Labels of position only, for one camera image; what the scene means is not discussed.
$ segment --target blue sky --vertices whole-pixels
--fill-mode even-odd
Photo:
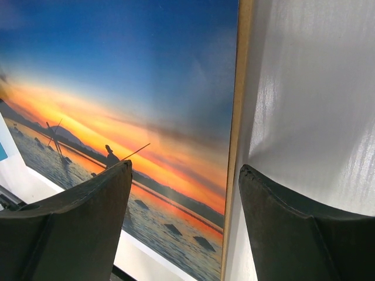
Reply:
[[[2,1],[0,64],[15,79],[72,91],[119,115],[228,140],[237,7],[234,0]]]

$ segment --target printed picture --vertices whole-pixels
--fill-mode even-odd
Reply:
[[[133,162],[123,230],[220,280],[238,1],[0,1],[0,112],[63,189]]]

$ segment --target white border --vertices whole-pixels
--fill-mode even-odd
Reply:
[[[8,155],[7,159],[0,162],[0,184],[6,189],[29,204],[63,191],[61,187],[25,165],[1,114],[0,142]],[[196,281],[123,230],[114,263],[137,281]]]

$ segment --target picture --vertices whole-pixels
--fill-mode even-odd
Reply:
[[[0,112],[63,189],[123,159],[123,230],[220,280],[238,1],[0,1]]]

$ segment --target orange sky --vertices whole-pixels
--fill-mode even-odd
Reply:
[[[62,127],[104,155],[106,144],[122,159],[151,143],[131,156],[135,170],[224,214],[227,151],[119,121],[110,110],[68,92],[30,85],[9,90],[7,102],[20,114],[41,126],[46,121],[57,125],[63,119]]]

